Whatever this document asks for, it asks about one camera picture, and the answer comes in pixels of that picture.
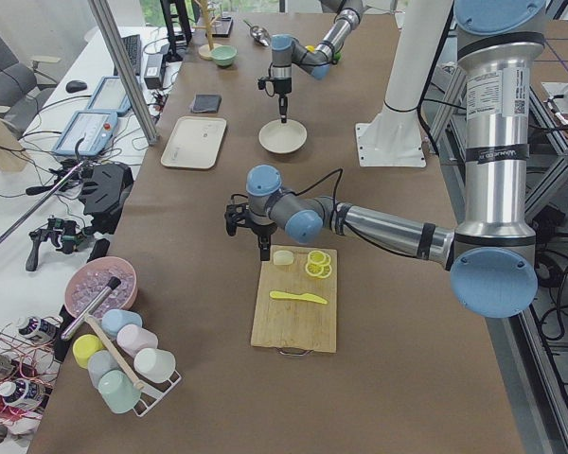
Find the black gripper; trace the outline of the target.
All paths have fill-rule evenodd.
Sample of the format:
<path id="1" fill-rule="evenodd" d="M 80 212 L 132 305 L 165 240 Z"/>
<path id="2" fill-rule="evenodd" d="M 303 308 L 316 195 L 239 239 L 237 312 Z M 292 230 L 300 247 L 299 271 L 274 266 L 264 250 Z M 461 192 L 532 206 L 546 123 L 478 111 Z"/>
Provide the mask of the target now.
<path id="1" fill-rule="evenodd" d="M 269 91 L 267 84 L 271 83 L 273 88 Z M 282 124 L 288 121 L 288 97 L 293 90 L 293 80 L 291 77 L 278 79 L 273 77 L 261 77 L 257 80 L 257 87 L 260 91 L 264 91 L 268 97 L 278 95 L 278 113 Z"/>
<path id="2" fill-rule="evenodd" d="M 259 258 L 261 261 L 269 261 L 271 258 L 271 235 L 277 230 L 273 222 L 259 224 L 252 219 L 248 202 L 235 203 L 230 201 L 226 205 L 225 229 L 229 236 L 235 236 L 238 228 L 250 229 L 257 238 Z"/>

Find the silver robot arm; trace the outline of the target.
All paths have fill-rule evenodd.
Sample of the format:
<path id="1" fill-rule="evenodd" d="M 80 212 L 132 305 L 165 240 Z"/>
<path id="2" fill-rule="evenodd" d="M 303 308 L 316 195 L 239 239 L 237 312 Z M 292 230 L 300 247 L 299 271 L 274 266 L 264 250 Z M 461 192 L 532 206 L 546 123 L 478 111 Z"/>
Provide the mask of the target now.
<path id="1" fill-rule="evenodd" d="M 341 107 L 324 115 L 344 171 L 318 177 L 322 156 L 307 163 L 271 155 L 239 175 L 244 188 L 224 208 L 229 234 L 250 231 L 262 258 L 276 242 L 311 249 L 345 237 L 350 285 L 435 284 L 464 308 L 508 318 L 535 300 L 536 235 L 525 217 L 530 71 L 545 45 L 543 1 L 421 1 L 402 28 L 367 15 L 363 1 L 330 1 L 333 20 L 309 50 L 300 29 L 271 40 L 266 80 L 280 105 L 294 75 L 334 73 L 334 55 L 352 52 Z M 454 210 L 440 159 L 422 140 L 419 115 L 438 52 L 456 33 L 462 71 L 461 207 Z"/>
<path id="2" fill-rule="evenodd" d="M 292 66 L 295 64 L 315 79 L 323 79 L 334 64 L 346 37 L 358 27 L 364 15 L 364 2 L 360 0 L 322 1 L 336 12 L 333 25 L 314 50 L 309 50 L 290 34 L 276 34 L 271 39 L 272 62 L 268 75 L 259 78 L 259 90 L 267 90 L 271 82 L 278 96 L 280 122 L 288 121 L 287 95 L 293 90 Z"/>

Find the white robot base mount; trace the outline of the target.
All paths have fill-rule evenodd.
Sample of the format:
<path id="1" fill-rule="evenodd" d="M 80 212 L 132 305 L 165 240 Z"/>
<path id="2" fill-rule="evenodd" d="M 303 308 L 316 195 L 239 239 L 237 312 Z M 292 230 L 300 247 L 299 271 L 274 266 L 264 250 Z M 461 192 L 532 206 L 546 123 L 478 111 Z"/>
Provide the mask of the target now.
<path id="1" fill-rule="evenodd" d="M 452 9 L 453 0 L 409 3 L 382 110 L 371 122 L 356 125 L 361 166 L 426 166 L 419 103 Z"/>

